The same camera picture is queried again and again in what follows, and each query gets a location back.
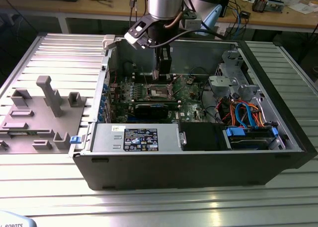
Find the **workbench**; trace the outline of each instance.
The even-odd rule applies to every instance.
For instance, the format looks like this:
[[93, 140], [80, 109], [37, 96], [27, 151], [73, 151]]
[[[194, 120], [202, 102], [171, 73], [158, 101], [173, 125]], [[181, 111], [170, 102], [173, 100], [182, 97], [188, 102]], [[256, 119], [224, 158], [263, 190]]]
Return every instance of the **workbench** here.
[[[0, 88], [0, 121], [16, 88], [43, 95], [35, 81], [50, 75], [52, 88], [61, 95], [75, 90], [87, 97], [78, 130], [86, 133], [102, 40], [101, 35], [37, 37]], [[266, 42], [247, 45], [318, 148], [318, 98], [304, 85], [312, 85], [311, 80], [297, 64], [286, 62], [290, 57], [284, 49]], [[68, 154], [0, 154], [0, 209], [31, 217], [38, 227], [315, 227], [317, 161], [315, 157], [300, 169], [286, 170], [265, 186], [93, 191]]]
[[[33, 16], [56, 17], [59, 21], [62, 33], [70, 33], [67, 18], [86, 18], [101, 20], [129, 20], [129, 0], [113, 0], [113, 7], [100, 4], [97, 1], [78, 0], [77, 2], [65, 2], [54, 0], [9, 0], [22, 14]], [[250, 29], [264, 29], [276, 31], [312, 32], [318, 21], [317, 13], [302, 14], [285, 7], [282, 13], [252, 11], [252, 3], [237, 0], [242, 10], [251, 12], [247, 25]], [[143, 15], [144, 0], [138, 0], [138, 17]], [[15, 14], [5, 0], [0, 0], [0, 14]], [[236, 22], [236, 18], [230, 9], [227, 9], [225, 17], [219, 18], [216, 26], [225, 31]]]

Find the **wire bundle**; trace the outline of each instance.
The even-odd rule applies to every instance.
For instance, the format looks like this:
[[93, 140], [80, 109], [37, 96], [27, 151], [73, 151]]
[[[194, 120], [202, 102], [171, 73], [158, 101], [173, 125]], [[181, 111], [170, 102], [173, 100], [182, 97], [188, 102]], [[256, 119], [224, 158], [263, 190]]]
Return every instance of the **wire bundle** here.
[[[239, 110], [245, 109], [246, 112], [242, 118], [239, 117]], [[228, 125], [236, 126], [237, 122], [240, 123], [240, 127], [247, 128], [247, 125], [243, 122], [248, 117], [249, 123], [253, 127], [264, 127], [261, 110], [252, 103], [247, 103], [243, 100], [234, 100], [230, 103], [230, 112], [222, 119], [223, 122], [231, 116], [231, 119], [228, 121]]]

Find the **floor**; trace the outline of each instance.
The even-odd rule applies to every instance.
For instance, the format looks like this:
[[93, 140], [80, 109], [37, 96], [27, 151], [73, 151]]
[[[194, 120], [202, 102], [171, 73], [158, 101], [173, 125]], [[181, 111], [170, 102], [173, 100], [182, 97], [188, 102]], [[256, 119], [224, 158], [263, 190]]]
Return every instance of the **floor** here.
[[[51, 17], [32, 17], [28, 16], [26, 19], [39, 31], [60, 33], [60, 27], [57, 19]], [[97, 20], [90, 19], [69, 19], [69, 25], [72, 33], [77, 34], [116, 34], [123, 35], [128, 29], [128, 22], [126, 21], [101, 21], [98, 25]], [[30, 26], [22, 20], [21, 17], [15, 18], [15, 25], [0, 29], [0, 84], [2, 84], [10, 72], [14, 69], [15, 65], [19, 62], [30, 43], [36, 37], [36, 33]], [[299, 52], [304, 46], [307, 34], [297, 32], [277, 32], [258, 30], [254, 34], [254, 30], [247, 29], [244, 37], [239, 36], [238, 39], [262, 41], [275, 41], [283, 45], [283, 47], [290, 53], [296, 60]], [[313, 71], [314, 66], [318, 66], [318, 46], [310, 50], [308, 55], [301, 63], [301, 67], [310, 76], [313, 81], [318, 79], [318, 74]]]

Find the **power supply label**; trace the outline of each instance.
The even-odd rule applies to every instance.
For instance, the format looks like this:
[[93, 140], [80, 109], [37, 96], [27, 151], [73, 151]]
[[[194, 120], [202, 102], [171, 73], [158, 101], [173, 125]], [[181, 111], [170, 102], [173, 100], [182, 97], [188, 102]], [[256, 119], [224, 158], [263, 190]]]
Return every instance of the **power supply label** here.
[[159, 151], [157, 129], [125, 129], [125, 151]]

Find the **motherboard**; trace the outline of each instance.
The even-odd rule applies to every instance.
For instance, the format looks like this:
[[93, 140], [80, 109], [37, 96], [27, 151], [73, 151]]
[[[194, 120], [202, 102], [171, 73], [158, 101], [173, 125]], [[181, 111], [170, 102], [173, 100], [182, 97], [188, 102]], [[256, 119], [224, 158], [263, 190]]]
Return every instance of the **motherboard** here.
[[171, 75], [166, 83], [147, 83], [146, 77], [118, 78], [110, 85], [111, 122], [207, 122], [201, 86], [191, 75]]

